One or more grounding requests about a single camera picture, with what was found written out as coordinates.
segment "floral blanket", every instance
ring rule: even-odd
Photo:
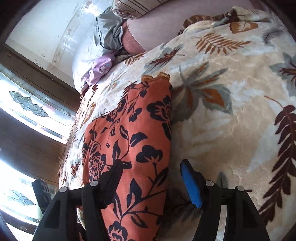
[[[60,186],[83,185],[88,124],[115,109],[131,81],[164,72],[174,93],[170,186],[159,240],[191,240],[198,225],[200,211],[180,175],[182,159],[222,187],[244,186],[270,239],[282,240],[296,222],[296,43],[259,10],[234,7],[220,19],[196,19],[170,42],[115,66],[86,92]],[[223,239],[225,219],[223,207],[217,240]]]

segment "black device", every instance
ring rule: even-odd
[[[69,190],[60,188],[46,209],[35,231],[33,241],[110,241],[101,209],[111,204],[120,178],[123,163],[117,160],[98,181]],[[76,207],[83,206],[85,230],[77,222]]]
[[[38,205],[41,209],[42,214],[44,214],[45,210],[49,206],[52,201],[49,188],[47,183],[43,181],[41,178],[32,182],[32,187],[38,202]]]
[[[263,220],[244,187],[221,188],[213,181],[206,181],[187,159],[181,162],[180,172],[191,202],[203,211],[193,241],[215,241],[221,205],[227,205],[223,241],[270,241]]]

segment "stained glass window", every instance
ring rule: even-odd
[[[23,222],[37,226],[42,212],[32,187],[35,179],[11,168],[1,160],[0,169],[0,209]],[[52,185],[48,187],[53,198],[58,188]]]
[[[38,91],[0,64],[0,108],[34,130],[66,143],[75,112]]]

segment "bed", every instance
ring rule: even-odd
[[[260,10],[233,7],[187,23],[179,36],[116,65],[85,93],[61,162],[60,186],[83,186],[88,125],[116,109],[128,86],[164,73],[174,93],[170,184],[158,239],[191,240],[198,225],[200,211],[179,172],[188,159],[207,180],[244,186],[270,239],[282,240],[296,221],[296,43],[275,15]],[[222,208],[217,240],[223,239],[225,214]],[[78,216],[83,223],[81,211]]]

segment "pillow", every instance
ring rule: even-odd
[[[168,0],[114,0],[113,12],[124,19],[135,19],[156,8]]]
[[[143,76],[117,108],[86,128],[83,183],[98,180],[121,159],[125,168],[112,204],[102,210],[110,240],[151,241],[163,218],[170,159],[170,76]]]

